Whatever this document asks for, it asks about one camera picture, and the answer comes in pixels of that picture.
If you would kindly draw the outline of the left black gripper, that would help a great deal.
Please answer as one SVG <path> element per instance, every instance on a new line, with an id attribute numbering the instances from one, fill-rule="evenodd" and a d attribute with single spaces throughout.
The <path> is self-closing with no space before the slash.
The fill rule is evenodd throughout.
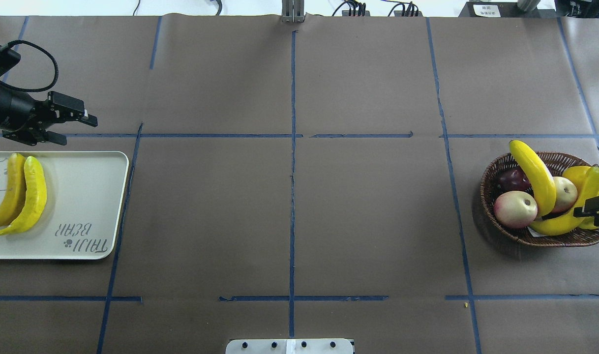
<path id="1" fill-rule="evenodd" d="M 0 130 L 3 137 L 28 146 L 47 142 L 65 146 L 66 136 L 50 131 L 50 127 L 71 121 L 98 126 L 98 118 L 86 112 L 81 99 L 50 91 L 45 100 L 38 101 L 27 92 L 3 87 L 0 83 Z"/>

